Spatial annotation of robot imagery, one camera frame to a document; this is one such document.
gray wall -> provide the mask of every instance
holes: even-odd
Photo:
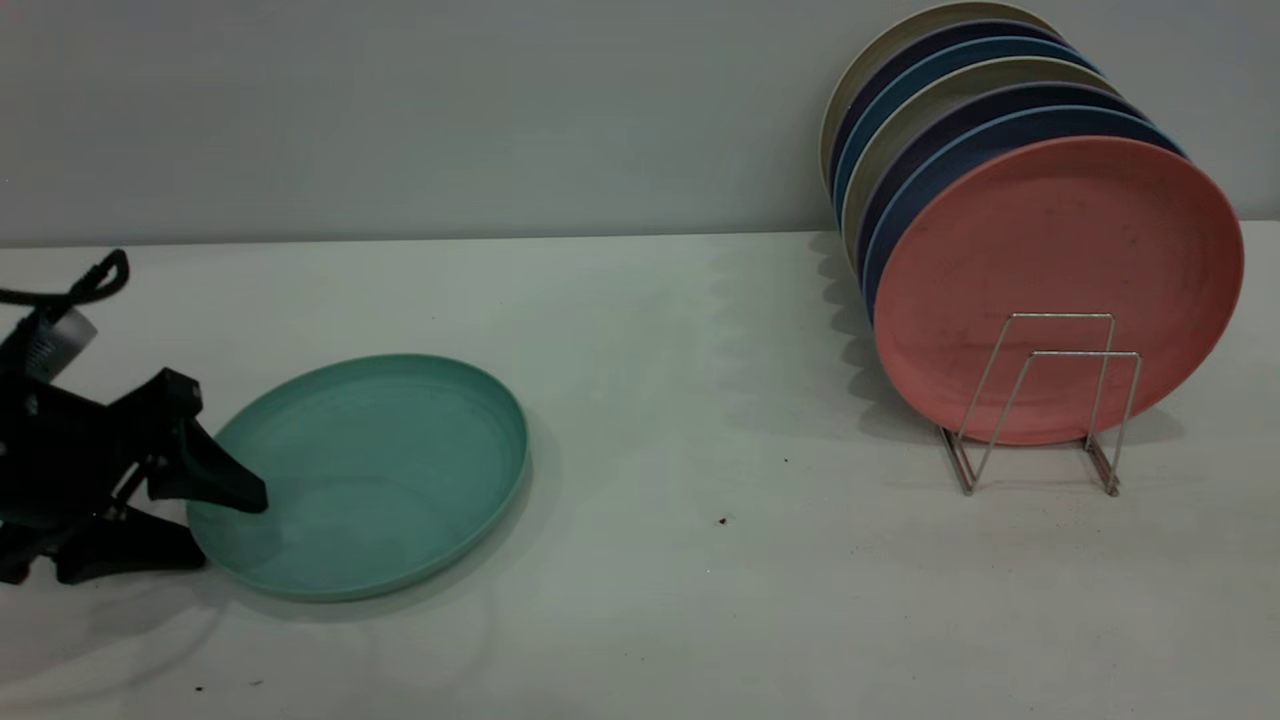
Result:
[[[928,4],[0,0],[0,243],[828,227],[831,87]],[[1280,215],[1275,0],[1027,5]]]

stack of plates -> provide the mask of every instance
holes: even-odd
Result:
[[[1012,313],[1111,313],[1140,413],[1185,380],[1244,275],[1222,192],[1043,19],[997,3],[913,15],[845,70],[822,174],[890,379],[959,429]],[[968,425],[989,438],[1030,350],[1102,350],[1105,322],[1010,327]],[[1000,434],[1083,437],[1101,359],[1038,361]],[[1098,428],[1124,419],[1108,365]]]

navy blue plate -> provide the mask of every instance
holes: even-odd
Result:
[[[827,173],[827,187],[835,187],[836,164],[840,161],[840,151],[844,150],[845,141],[849,140],[849,133],[854,131],[858,118],[863,115],[863,111],[867,110],[867,106],[872,104],[872,100],[876,100],[876,96],[882,90],[909,70],[911,65],[929,55],[954,45],[960,45],[961,42],[982,40],[984,37],[1034,37],[1070,47],[1061,37],[1052,32],[1016,20],[972,20],[956,23],[920,37],[877,68],[872,77],[868,78],[867,85],[859,88],[854,99],[849,101],[849,108],[845,108],[845,114],[840,119],[840,127],[836,129],[836,141],[831,146],[832,158],[831,169]]]
[[[876,322],[876,291],[893,246],[915,217],[951,183],[983,163],[1025,145],[1059,137],[1126,137],[1183,154],[1155,126],[1133,115],[1102,108],[1056,105],[1021,110],[991,120],[952,140],[911,173],[890,200],[872,232],[863,268],[863,301]]]
[[[996,58],[1014,56],[1055,58],[1098,72],[1093,64],[1075,50],[1047,40],[1036,40],[1032,37],[970,40],[969,42],[961,42],[960,45],[929,55],[924,60],[911,65],[910,69],[881,91],[872,100],[870,105],[867,106],[867,111],[854,123],[854,129],[849,133],[849,138],[840,151],[840,160],[836,167],[831,195],[833,206],[841,208],[844,205],[845,190],[849,186],[850,176],[854,173],[854,167],[858,164],[858,158],[861,156],[863,150],[872,136],[876,135],[876,131],[879,129],[884,120],[902,102],[906,102],[913,95],[924,90],[932,82],[961,68],[984,60],[995,60]],[[844,223],[844,218],[838,218],[838,215],[840,213],[837,213],[837,224]]]
[[[1140,120],[1147,119],[1137,108],[1110,92],[1070,82],[1030,82],[1002,87],[952,109],[920,131],[920,135],[915,136],[893,158],[876,184],[876,190],[872,191],[870,200],[863,210],[861,224],[855,234],[858,252],[854,272],[858,274],[859,283],[863,279],[872,231],[876,229],[876,223],[884,213],[893,193],[902,187],[902,183],[911,177],[916,168],[932,158],[934,152],[946,147],[948,142],[983,123],[1021,110],[1053,105],[1088,105],[1125,113]]]

light blue plate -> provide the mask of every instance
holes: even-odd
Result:
[[[1098,72],[1092,63],[1085,60],[1079,53],[1065,47],[1057,42],[1038,40],[1032,37],[988,37],[984,40],[970,40],[961,42],[929,55],[924,60],[911,65],[906,72],[888,85],[867,106],[867,110],[858,118],[852,132],[840,150],[840,160],[836,163],[836,176],[832,183],[831,199],[836,208],[837,227],[844,223],[840,209],[845,204],[845,191],[849,188],[849,178],[858,165],[867,143],[870,142],[876,131],[884,120],[897,110],[902,102],[913,95],[924,90],[937,79],[946,77],[959,69],[995,60],[996,58],[1053,58],[1068,63],[1074,63],[1093,72]]]
[[[356,600],[421,580],[498,523],[525,474],[515,396],[445,357],[381,355],[289,380],[218,442],[266,483],[261,515],[191,502],[201,550],[262,592]]]
[[[899,238],[943,190],[983,163],[1027,145],[1071,136],[1128,137],[1183,155],[1155,126],[1128,113],[1084,105],[1036,108],[991,120],[952,140],[916,168],[881,215],[863,268],[863,300],[876,322],[876,291]]]

pink plate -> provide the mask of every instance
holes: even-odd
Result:
[[[1001,155],[911,223],[881,281],[876,345],[904,398],[959,429],[1011,313],[1112,313],[1114,350],[1143,356],[1134,415],[1208,356],[1244,278],[1240,225],[1194,165],[1117,137]],[[1106,320],[1015,320],[965,434],[989,439],[1032,350],[1102,350]],[[1084,437],[1101,359],[1039,357],[1002,445]],[[1107,365],[1098,430],[1120,424],[1134,363]]]

